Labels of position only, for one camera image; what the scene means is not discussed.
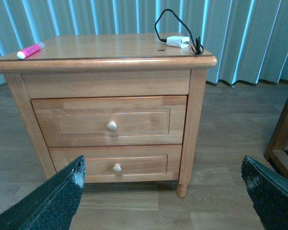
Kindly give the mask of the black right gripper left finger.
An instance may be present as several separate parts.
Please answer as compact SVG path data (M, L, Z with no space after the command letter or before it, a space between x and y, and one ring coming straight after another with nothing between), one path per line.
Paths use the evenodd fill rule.
M0 230L68 230L84 191L80 155L21 201L0 214Z

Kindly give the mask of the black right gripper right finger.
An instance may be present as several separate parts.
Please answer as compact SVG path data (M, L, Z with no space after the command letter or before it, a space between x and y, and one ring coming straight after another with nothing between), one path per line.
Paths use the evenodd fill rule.
M241 165L253 208L266 230L288 230L288 179L250 156Z

